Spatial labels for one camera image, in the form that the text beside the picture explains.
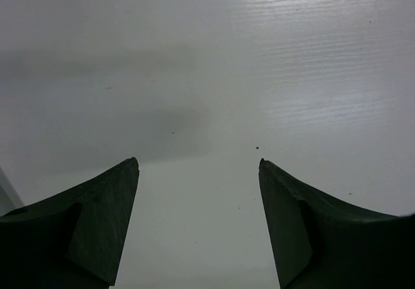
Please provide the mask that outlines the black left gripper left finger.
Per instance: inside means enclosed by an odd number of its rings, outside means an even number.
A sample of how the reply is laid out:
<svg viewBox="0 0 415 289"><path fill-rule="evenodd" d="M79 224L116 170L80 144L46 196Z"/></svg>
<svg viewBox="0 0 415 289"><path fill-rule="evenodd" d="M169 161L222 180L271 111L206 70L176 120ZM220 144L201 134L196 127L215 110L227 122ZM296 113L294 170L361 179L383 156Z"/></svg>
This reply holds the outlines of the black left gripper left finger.
<svg viewBox="0 0 415 289"><path fill-rule="evenodd" d="M131 157L1 217L2 288L115 285L139 180Z"/></svg>

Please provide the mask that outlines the aluminium table edge rail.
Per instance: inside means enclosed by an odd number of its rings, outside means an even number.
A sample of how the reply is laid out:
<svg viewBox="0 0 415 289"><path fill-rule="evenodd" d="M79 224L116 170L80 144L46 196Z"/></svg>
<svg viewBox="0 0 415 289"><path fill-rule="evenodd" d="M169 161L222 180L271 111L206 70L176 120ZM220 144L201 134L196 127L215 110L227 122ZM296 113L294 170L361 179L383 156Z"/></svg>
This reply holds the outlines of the aluminium table edge rail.
<svg viewBox="0 0 415 289"><path fill-rule="evenodd" d="M24 203L5 172L0 168L0 188L1 188L1 215L4 215L14 209L21 208Z"/></svg>

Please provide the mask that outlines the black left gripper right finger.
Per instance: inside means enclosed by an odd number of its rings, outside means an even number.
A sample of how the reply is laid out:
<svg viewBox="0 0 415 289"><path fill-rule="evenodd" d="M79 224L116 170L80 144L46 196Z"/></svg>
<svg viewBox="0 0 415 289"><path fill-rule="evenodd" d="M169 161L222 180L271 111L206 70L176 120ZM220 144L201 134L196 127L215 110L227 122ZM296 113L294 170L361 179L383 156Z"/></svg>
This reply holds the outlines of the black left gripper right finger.
<svg viewBox="0 0 415 289"><path fill-rule="evenodd" d="M413 288L414 216L371 211L267 160L259 187L281 288Z"/></svg>

